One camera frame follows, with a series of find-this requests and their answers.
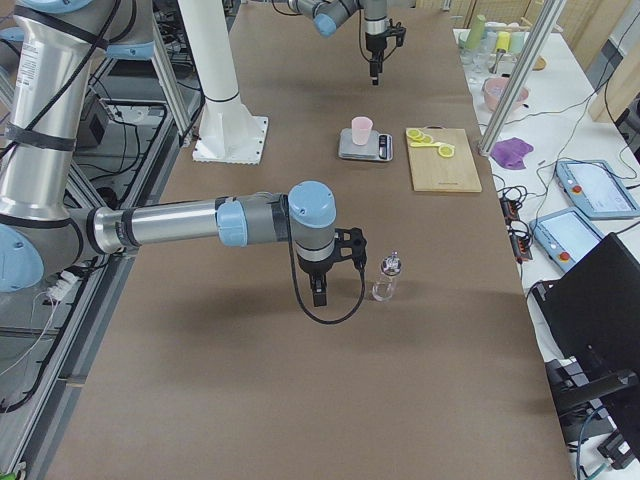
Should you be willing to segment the lemon slice front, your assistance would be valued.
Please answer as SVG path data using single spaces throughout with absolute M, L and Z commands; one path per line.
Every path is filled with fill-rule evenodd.
M 455 147 L 450 144 L 439 145 L 437 151 L 442 158 L 452 158 L 455 155 Z

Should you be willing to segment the far teach pendant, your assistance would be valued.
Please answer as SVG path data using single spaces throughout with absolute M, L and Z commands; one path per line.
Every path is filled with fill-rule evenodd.
M 639 205 L 604 160 L 558 161 L 556 176 L 568 198 L 589 219 L 639 216 Z

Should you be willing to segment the yellow plastic knife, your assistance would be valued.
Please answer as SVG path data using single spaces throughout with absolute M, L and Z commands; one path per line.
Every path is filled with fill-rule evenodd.
M 424 143 L 424 142 L 411 142 L 409 144 L 412 148 L 440 148 L 445 144 L 442 142 Z

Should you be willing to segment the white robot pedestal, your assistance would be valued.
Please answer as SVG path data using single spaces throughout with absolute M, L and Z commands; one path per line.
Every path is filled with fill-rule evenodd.
M 179 8 L 205 98 L 193 159 L 259 164 L 269 120 L 241 99 L 222 3 L 184 0 Z

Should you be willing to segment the clear glass sauce bottle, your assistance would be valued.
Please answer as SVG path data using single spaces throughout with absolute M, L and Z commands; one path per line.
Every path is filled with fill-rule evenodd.
M 372 296 L 376 301 L 384 302 L 393 297 L 401 272 L 400 256 L 397 251 L 392 251 L 381 261 L 378 278 L 372 287 Z

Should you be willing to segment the yellow cup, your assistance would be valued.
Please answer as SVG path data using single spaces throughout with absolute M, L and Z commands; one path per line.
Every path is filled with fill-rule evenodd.
M 506 53 L 509 50 L 511 33 L 508 31 L 499 31 L 497 33 L 495 51 Z

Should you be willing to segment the purple cloth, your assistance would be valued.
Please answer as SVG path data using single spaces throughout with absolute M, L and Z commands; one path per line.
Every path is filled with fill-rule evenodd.
M 525 169 L 524 157 L 534 151 L 534 147 L 526 141 L 513 137 L 498 141 L 490 157 L 502 168 L 508 170 Z

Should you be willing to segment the green cup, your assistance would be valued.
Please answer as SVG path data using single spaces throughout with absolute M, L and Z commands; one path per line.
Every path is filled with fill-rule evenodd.
M 465 48 L 474 51 L 481 43 L 485 32 L 486 17 L 484 14 L 477 14 L 473 17 L 468 36 L 465 42 Z

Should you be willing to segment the lemon slice top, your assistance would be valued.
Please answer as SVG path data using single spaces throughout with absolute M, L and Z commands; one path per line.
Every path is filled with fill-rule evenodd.
M 424 133 L 416 128 L 408 128 L 406 130 L 406 135 L 413 140 L 420 140 L 424 137 Z

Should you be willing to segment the aluminium frame post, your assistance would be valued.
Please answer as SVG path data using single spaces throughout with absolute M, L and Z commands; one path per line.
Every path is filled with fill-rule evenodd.
M 481 156 L 488 157 L 498 141 L 507 117 L 518 100 L 520 91 L 524 87 L 527 77 L 532 71 L 548 36 L 554 29 L 565 4 L 566 0 L 548 0 L 544 2 L 538 19 L 529 31 L 520 58 L 510 75 L 504 93 L 501 95 L 498 105 L 479 141 L 478 151 Z

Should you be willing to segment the silver digital kitchen scale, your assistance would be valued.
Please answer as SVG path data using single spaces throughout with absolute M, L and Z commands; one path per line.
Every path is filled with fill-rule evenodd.
M 352 140 L 352 130 L 344 128 L 340 132 L 338 156 L 345 160 L 390 162 L 393 159 L 393 137 L 372 130 L 365 145 L 356 145 Z

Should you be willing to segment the bamboo cutting board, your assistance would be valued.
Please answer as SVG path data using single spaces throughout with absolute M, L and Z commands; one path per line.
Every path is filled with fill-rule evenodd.
M 413 140 L 406 135 L 408 128 L 421 130 L 434 142 L 455 147 L 452 158 L 442 158 L 437 148 L 412 148 Z M 481 182 L 469 146 L 466 132 L 455 128 L 408 127 L 405 129 L 413 190 L 431 193 L 480 193 Z

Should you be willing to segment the near teach pendant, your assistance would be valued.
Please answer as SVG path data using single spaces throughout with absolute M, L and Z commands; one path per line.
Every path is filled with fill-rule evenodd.
M 529 226 L 537 243 L 564 273 L 604 238 L 604 234 L 576 207 L 536 218 Z

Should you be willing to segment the pink plastic cup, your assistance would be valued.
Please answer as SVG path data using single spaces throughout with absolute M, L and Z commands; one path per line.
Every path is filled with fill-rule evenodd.
M 351 120 L 351 138 L 357 146 L 364 146 L 368 143 L 373 121 L 366 116 L 356 116 Z

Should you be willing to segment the black monitor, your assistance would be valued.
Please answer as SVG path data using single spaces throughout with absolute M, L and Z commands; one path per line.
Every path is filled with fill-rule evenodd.
M 534 284 L 564 358 L 575 358 L 585 386 L 552 389 L 560 414 L 601 400 L 634 455 L 639 454 L 639 262 L 608 234 L 565 275 Z

